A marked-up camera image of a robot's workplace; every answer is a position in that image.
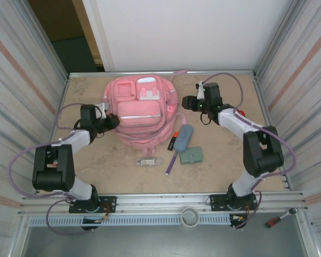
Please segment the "pink backpack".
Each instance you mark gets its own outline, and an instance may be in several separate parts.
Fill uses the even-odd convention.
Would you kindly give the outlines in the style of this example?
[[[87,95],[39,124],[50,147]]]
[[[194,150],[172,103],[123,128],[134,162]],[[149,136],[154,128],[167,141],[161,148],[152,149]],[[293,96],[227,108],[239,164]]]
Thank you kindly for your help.
[[[107,112],[119,118],[117,137],[126,145],[152,155],[156,147],[174,132],[177,117],[186,125],[180,113],[179,97],[173,78],[156,74],[120,77],[106,86],[103,102]]]

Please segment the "grey-blue glasses case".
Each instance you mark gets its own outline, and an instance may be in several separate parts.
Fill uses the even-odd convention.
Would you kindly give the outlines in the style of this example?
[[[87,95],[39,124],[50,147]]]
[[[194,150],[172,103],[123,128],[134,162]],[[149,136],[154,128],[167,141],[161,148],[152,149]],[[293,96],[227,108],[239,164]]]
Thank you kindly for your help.
[[[184,150],[187,149],[187,146],[189,144],[189,141],[192,137],[193,134],[193,127],[191,125],[183,125],[177,139],[174,143],[174,150],[178,152],[183,152]]]

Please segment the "orange black highlighter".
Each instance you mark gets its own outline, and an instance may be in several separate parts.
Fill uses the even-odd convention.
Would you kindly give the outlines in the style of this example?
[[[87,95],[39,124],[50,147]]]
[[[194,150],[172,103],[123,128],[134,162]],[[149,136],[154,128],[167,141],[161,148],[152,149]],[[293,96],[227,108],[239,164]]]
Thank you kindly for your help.
[[[171,138],[171,140],[170,140],[170,143],[169,143],[169,145],[168,145],[168,147],[167,147],[167,150],[173,151],[174,143],[175,143],[175,141],[176,141],[176,139],[177,139],[177,137],[178,137],[178,134],[179,134],[179,131],[175,131],[175,132],[174,132],[174,134],[173,134],[173,136],[172,136],[172,138]]]

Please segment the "green snap wallet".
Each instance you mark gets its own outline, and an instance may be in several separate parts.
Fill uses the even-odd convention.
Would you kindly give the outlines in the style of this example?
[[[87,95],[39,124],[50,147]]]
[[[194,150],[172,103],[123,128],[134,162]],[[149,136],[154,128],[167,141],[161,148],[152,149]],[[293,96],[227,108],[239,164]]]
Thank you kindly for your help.
[[[201,162],[203,162],[203,152],[201,147],[189,147],[180,153],[181,165]]]

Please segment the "purple pen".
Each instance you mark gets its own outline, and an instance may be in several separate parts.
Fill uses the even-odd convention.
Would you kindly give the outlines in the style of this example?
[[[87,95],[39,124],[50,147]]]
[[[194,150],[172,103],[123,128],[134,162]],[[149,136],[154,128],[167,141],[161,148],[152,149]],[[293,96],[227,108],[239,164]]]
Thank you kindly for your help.
[[[171,161],[170,161],[170,163],[169,163],[169,165],[168,165],[168,167],[167,167],[167,169],[166,169],[166,172],[165,172],[165,174],[166,174],[167,176],[170,174],[170,172],[171,172],[171,170],[172,170],[172,167],[173,167],[173,165],[174,165],[174,163],[175,163],[175,161],[176,161],[177,156],[178,156],[178,152],[175,151],[175,152],[174,152],[174,155],[173,155],[173,157],[172,157],[172,159],[171,159]]]

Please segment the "red black ratchet wrench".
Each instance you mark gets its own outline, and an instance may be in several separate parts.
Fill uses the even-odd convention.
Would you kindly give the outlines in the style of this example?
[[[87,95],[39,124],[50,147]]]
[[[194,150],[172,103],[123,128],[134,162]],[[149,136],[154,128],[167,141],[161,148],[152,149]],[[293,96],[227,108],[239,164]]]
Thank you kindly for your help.
[[[297,211],[298,211],[297,208],[291,208],[288,211],[286,211],[284,214],[282,214],[281,216],[274,217],[273,219],[267,221],[265,223],[265,226],[267,228],[271,228],[271,227],[275,226],[276,224],[278,224],[284,217],[290,216],[290,215],[295,215],[297,213]]]

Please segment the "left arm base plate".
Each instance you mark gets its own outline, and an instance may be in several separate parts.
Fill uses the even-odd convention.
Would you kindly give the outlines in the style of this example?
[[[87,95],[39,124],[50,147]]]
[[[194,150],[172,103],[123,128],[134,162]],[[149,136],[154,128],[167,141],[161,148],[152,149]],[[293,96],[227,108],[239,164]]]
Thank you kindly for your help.
[[[75,201],[70,204],[71,214],[110,214],[116,211],[116,196],[98,196],[97,199]]]

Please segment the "aluminium table frame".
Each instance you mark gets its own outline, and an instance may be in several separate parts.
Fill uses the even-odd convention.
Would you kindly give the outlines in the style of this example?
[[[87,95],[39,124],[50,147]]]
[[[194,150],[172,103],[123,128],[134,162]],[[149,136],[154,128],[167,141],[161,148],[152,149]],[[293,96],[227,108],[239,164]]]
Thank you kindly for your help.
[[[117,197],[117,206],[112,215],[173,215],[179,214],[186,207],[196,209],[199,214],[249,214],[278,213],[297,208],[296,215],[301,220],[308,211],[307,204],[300,191],[265,191],[255,193],[257,206],[254,210],[246,207],[246,211],[212,211],[209,196],[225,194],[224,192],[210,193],[168,193],[168,194],[114,194]],[[71,214],[69,204],[62,201],[62,197],[32,199],[23,198],[19,214],[31,218],[41,216],[51,208],[52,216],[97,216],[98,214]]]

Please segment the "small wired circuit board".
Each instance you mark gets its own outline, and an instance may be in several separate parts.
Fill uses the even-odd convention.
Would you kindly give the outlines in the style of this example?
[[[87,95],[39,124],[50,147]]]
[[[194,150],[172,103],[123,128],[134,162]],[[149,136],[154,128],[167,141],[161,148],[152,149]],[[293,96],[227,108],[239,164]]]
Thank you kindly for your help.
[[[84,216],[82,224],[101,224],[108,219],[108,215],[101,216]]]
[[[246,214],[230,214],[231,225],[239,225],[246,221],[247,218]]]

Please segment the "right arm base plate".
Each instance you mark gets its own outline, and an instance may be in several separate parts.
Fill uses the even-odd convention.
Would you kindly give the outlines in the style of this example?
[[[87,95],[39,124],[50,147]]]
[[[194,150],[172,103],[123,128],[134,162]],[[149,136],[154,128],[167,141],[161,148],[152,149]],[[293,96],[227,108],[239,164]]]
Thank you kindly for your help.
[[[254,210],[257,206],[254,194],[243,197],[228,194],[212,194],[209,196],[209,200],[212,211],[246,211],[246,207]]]

